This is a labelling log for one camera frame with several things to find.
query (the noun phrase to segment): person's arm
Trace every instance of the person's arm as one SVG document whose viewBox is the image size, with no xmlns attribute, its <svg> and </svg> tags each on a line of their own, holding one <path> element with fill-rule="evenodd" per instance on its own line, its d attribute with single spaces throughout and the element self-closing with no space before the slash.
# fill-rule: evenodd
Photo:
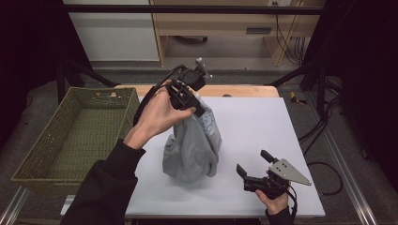
<svg viewBox="0 0 398 225">
<path fill-rule="evenodd" d="M 119 140 L 106 160 L 96 162 L 82 182 L 61 224 L 124 224 L 130 197 L 137 184 L 135 169 L 145 153 L 142 147 L 194 108 L 175 110 L 163 87 L 148 102 L 125 140 Z"/>
<path fill-rule="evenodd" d="M 263 191 L 258 189 L 255 191 L 255 194 L 261 203 L 267 207 L 266 215 L 270 225 L 294 224 L 293 219 L 290 216 L 289 206 L 287 205 L 289 200 L 287 193 L 284 193 L 274 200 L 269 199 Z"/>
</svg>

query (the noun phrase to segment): white wall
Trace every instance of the white wall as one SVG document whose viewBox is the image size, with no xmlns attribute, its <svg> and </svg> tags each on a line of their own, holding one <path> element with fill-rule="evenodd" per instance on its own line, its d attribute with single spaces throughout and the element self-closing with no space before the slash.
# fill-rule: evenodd
<svg viewBox="0 0 398 225">
<path fill-rule="evenodd" d="M 65 4 L 148 5 L 148 0 L 64 0 Z M 159 61 L 152 17 L 144 13 L 70 13 L 90 61 Z"/>
</svg>

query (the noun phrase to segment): black sleeve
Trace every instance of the black sleeve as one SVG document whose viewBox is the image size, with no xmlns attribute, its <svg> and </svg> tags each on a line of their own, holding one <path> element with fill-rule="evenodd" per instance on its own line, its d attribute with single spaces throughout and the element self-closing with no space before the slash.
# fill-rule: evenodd
<svg viewBox="0 0 398 225">
<path fill-rule="evenodd" d="M 266 215 L 270 225 L 293 225 L 293 219 L 290 216 L 289 206 L 275 215 L 270 215 L 268 210 L 266 210 Z"/>
<path fill-rule="evenodd" d="M 92 166 L 61 224 L 124 224 L 138 181 L 135 169 L 144 153 L 118 140 L 107 159 Z"/>
</svg>

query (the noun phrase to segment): gray floor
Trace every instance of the gray floor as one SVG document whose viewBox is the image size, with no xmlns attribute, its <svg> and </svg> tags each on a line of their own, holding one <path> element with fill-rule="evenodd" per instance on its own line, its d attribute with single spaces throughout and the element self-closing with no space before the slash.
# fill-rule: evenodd
<svg viewBox="0 0 398 225">
<path fill-rule="evenodd" d="M 179 64 L 193 66 L 193 60 L 202 56 L 206 60 L 207 68 L 214 75 L 214 79 L 210 83 L 264 84 L 275 81 L 296 67 L 287 60 L 283 61 L 281 67 L 272 67 L 267 52 L 259 51 L 259 49 L 264 50 L 265 45 L 261 38 L 256 37 L 249 39 L 209 37 L 207 43 L 172 38 L 164 67 L 141 62 L 130 63 L 128 67 L 121 69 L 117 67 L 117 64 L 112 63 L 111 65 L 96 64 L 96 70 L 115 82 L 156 83 L 168 69 Z M 88 86 L 99 86 L 92 80 L 84 78 L 89 83 Z M 309 105 L 290 102 L 291 91 L 295 91 L 299 99 L 305 99 L 303 93 L 299 91 L 299 81 L 300 77 L 279 87 L 279 93 L 285 99 L 298 137 L 309 131 L 316 123 Z M 327 92 L 327 99 L 333 97 L 332 93 Z M 6 209 L 18 187 L 11 183 L 9 178 L 54 113 L 57 106 L 56 98 L 54 82 L 33 90 L 28 97 L 31 104 L 23 113 L 21 121 L 15 127 L 7 145 L 0 152 L 0 181 L 2 184 L 0 212 Z M 355 175 L 378 224 L 398 224 L 398 194 L 390 186 L 378 164 L 362 158 L 360 145 L 346 118 L 340 112 L 341 109 L 333 111 L 329 121 L 330 132 Z M 309 142 L 302 145 L 303 150 L 306 149 Z M 323 136 L 316 141 L 306 160 L 307 162 L 327 162 L 335 166 Z M 311 166 L 310 171 L 320 192 L 333 191 L 338 187 L 337 176 L 328 168 L 316 165 Z M 311 219 L 298 218 L 297 224 L 361 224 L 345 189 L 334 196 L 320 196 L 320 199 L 326 216 Z M 60 219 L 59 212 L 64 200 L 65 197 L 42 197 L 30 193 L 22 208 L 20 218 Z"/>
</svg>

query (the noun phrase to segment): white panel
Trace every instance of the white panel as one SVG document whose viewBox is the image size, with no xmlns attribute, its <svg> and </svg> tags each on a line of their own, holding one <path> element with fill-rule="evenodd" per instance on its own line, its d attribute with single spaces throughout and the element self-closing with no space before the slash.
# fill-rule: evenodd
<svg viewBox="0 0 398 225">
<path fill-rule="evenodd" d="M 65 0 L 65 4 L 148 5 L 147 0 Z M 144 13 L 70 13 L 90 61 L 158 61 L 152 17 Z"/>
<path fill-rule="evenodd" d="M 163 149 L 173 132 L 170 129 L 145 145 L 128 217 L 264 217 L 266 207 L 254 193 L 243 190 L 243 180 L 236 172 L 238 163 L 249 176 L 266 176 L 269 163 L 260 157 L 262 149 L 275 158 L 285 158 L 314 183 L 283 98 L 203 97 L 203 101 L 212 108 L 222 135 L 217 174 L 181 184 L 163 173 Z M 298 194 L 299 217 L 325 215 L 314 185 L 292 186 Z M 61 215 L 72 200 L 68 196 Z"/>
</svg>

